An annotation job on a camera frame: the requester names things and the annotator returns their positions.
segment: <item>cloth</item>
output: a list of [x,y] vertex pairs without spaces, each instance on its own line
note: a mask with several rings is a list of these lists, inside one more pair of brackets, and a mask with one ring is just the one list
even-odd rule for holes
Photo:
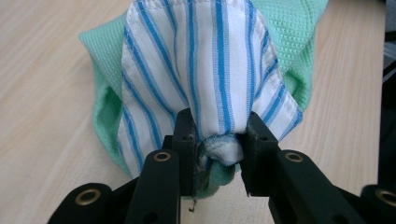
[[[233,176],[232,164],[242,159],[233,134],[245,130],[250,110],[262,115],[278,139],[301,120],[294,99],[302,110],[306,108],[313,36],[326,2],[253,1],[262,7],[258,11],[252,3],[236,0],[138,1],[131,4],[128,16],[82,34],[97,80],[94,128],[112,159],[121,167],[127,164],[131,176],[138,175],[145,155],[160,148],[162,136],[172,134],[176,112],[191,107],[205,145],[201,168],[216,171],[210,174],[207,188],[227,184]],[[282,21],[283,14],[288,16]],[[201,20],[207,20],[208,28]],[[191,24],[197,25],[192,35],[187,33]],[[122,48],[124,69],[117,58]],[[146,63],[138,60],[139,55]],[[270,70],[269,76],[262,75]],[[268,88],[264,83],[274,85]]]

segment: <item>striped cloth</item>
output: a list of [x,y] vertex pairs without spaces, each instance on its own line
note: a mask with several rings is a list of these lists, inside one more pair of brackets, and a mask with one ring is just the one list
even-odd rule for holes
[[243,159],[236,133],[258,113],[280,140],[302,111],[285,88],[262,14],[244,0],[137,0],[122,46],[119,151],[132,177],[190,108],[202,168]]

